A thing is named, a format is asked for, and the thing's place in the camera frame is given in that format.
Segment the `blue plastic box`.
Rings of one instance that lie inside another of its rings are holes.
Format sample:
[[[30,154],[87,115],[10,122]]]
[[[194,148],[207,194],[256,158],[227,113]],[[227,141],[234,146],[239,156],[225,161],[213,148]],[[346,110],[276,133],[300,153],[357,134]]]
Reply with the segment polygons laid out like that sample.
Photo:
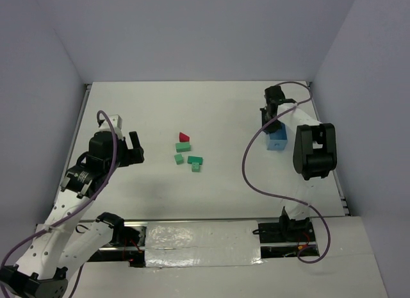
[[[283,151],[287,143],[286,126],[283,123],[277,131],[266,134],[266,149],[268,151]]]

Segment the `small green cube block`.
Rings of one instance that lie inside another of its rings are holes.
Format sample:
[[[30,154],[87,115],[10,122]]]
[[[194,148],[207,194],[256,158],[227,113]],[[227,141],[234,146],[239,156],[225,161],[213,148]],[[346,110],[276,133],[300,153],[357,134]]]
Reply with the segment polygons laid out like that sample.
[[[175,163],[176,163],[177,165],[180,165],[180,164],[183,164],[183,163],[184,163],[184,157],[183,157],[183,155],[182,155],[181,153],[175,154],[175,155],[174,155],[174,160],[175,160]]]

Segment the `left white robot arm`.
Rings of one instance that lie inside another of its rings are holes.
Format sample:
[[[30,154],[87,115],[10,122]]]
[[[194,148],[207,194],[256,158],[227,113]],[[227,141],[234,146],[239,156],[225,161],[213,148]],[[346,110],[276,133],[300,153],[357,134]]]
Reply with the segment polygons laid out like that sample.
[[[42,229],[18,244],[29,244],[28,250],[13,265],[2,261],[1,290],[5,297],[63,297],[73,274],[80,272],[100,247],[138,244],[140,231],[109,212],[101,213],[77,240],[70,241],[114,170],[144,162],[137,132],[129,136],[132,148],[119,131],[98,131],[90,139],[88,151],[66,171],[61,192]]]

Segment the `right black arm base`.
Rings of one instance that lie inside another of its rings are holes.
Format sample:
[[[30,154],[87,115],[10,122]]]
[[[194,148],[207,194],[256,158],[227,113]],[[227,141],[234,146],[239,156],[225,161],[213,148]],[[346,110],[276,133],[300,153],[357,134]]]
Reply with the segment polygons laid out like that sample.
[[[252,234],[259,237],[263,259],[297,257],[299,251],[301,257],[319,256],[309,217],[291,219],[283,210],[278,221],[259,222]]]

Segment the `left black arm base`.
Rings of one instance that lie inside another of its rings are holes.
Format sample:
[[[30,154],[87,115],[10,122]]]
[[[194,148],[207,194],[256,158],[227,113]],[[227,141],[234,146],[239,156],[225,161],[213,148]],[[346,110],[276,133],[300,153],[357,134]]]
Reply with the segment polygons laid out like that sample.
[[[88,260],[90,263],[127,263],[130,267],[145,267],[146,224],[126,222],[113,242],[100,247]]]

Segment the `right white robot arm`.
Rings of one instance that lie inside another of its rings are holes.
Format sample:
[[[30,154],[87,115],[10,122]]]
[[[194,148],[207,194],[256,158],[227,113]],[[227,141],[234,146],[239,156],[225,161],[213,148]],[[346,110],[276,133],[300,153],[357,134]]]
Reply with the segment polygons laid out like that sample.
[[[266,126],[266,148],[283,151],[290,145],[289,132],[294,134],[293,168],[299,175],[283,212],[289,219],[309,217],[308,207],[320,179],[326,178],[337,165],[336,130],[331,123],[322,123],[288,99],[279,85],[265,89],[266,106],[261,108],[261,123]]]

